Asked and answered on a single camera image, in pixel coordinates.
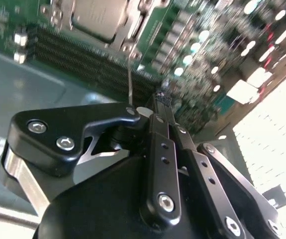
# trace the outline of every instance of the motherboard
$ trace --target motherboard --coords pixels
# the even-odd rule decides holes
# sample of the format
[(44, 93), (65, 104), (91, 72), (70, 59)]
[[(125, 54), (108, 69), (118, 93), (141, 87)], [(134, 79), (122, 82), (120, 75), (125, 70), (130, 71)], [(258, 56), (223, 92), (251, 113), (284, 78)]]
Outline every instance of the motherboard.
[(0, 0), (0, 51), (15, 62), (118, 100), (130, 71), (134, 105), (156, 92), (191, 133), (258, 95), (285, 38), (286, 0)]

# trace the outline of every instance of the metal linkage bar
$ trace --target metal linkage bar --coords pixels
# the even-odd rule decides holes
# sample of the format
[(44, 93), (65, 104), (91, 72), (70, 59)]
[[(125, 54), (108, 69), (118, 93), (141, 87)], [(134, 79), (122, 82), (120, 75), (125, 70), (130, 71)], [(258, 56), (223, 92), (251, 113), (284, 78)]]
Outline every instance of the metal linkage bar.
[(157, 114), (150, 116), (147, 137), (140, 212), (150, 227), (163, 231), (178, 224), (182, 214), (175, 143), (169, 139), (168, 122)]
[(198, 146), (198, 151), (214, 166), (223, 178), (222, 185), (232, 205), (241, 211), (242, 220), (255, 239), (286, 239), (277, 210), (249, 183), (249, 181), (211, 144)]
[(82, 156), (85, 138), (93, 138), (93, 150), (105, 129), (131, 126), (139, 119), (125, 103), (25, 111), (12, 118), (7, 141), (20, 158), (50, 175), (64, 176)]
[(208, 233), (219, 239), (248, 238), (208, 158), (196, 152), (189, 133), (181, 126), (172, 127), (177, 143), (179, 166), (185, 166), (200, 189), (203, 206), (210, 212)]

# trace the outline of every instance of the cpu socket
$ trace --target cpu socket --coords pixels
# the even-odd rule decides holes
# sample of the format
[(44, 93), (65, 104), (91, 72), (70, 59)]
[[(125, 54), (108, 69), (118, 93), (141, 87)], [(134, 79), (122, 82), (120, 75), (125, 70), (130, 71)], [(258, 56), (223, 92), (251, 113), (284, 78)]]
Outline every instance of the cpu socket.
[(139, 59), (137, 42), (156, 7), (170, 0), (51, 0), (40, 12), (65, 34)]

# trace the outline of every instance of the wire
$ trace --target wire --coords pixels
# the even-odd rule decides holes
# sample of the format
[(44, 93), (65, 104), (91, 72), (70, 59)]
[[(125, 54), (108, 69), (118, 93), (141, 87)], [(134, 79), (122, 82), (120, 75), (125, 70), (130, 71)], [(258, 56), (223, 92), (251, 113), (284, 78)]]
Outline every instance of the wire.
[(128, 103), (133, 105), (133, 81), (132, 81), (132, 69), (131, 69), (131, 55), (133, 54), (134, 47), (129, 53), (127, 61), (127, 71), (128, 71)]

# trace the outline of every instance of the silver screw head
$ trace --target silver screw head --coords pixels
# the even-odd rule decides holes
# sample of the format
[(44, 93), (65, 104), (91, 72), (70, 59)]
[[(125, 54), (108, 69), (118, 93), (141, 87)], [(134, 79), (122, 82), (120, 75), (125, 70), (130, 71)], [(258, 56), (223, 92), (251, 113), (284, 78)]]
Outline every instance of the silver screw head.
[(229, 231), (231, 231), (236, 237), (241, 235), (241, 229), (239, 225), (232, 218), (226, 217), (225, 223)]
[(164, 122), (164, 120), (163, 120), (161, 117), (159, 117), (159, 116), (156, 116), (156, 119), (157, 119), (160, 123), (163, 123), (163, 122)]
[(44, 133), (47, 130), (47, 126), (39, 121), (33, 121), (28, 124), (28, 129), (33, 133)]
[(172, 212), (174, 210), (174, 202), (173, 200), (166, 194), (161, 194), (158, 197), (158, 203), (162, 209), (166, 212)]
[(209, 145), (206, 146), (206, 149), (208, 150), (209, 153), (214, 153), (213, 148), (211, 148)]
[(135, 115), (135, 111), (132, 109), (132, 108), (130, 108), (130, 107), (127, 107), (126, 108), (126, 111), (130, 114), (130, 115)]
[(281, 231), (280, 231), (280, 227), (279, 227), (277, 224), (275, 224), (273, 221), (271, 221), (271, 220), (268, 220), (268, 223), (269, 223), (271, 229), (272, 229), (277, 235), (281, 236), (282, 233), (281, 233)]
[(71, 151), (75, 144), (73, 139), (63, 136), (57, 139), (57, 146), (62, 150)]
[(178, 126), (178, 129), (179, 129), (179, 131), (181, 132), (181, 133), (186, 133), (187, 131), (183, 128), (183, 127), (181, 127), (181, 126)]

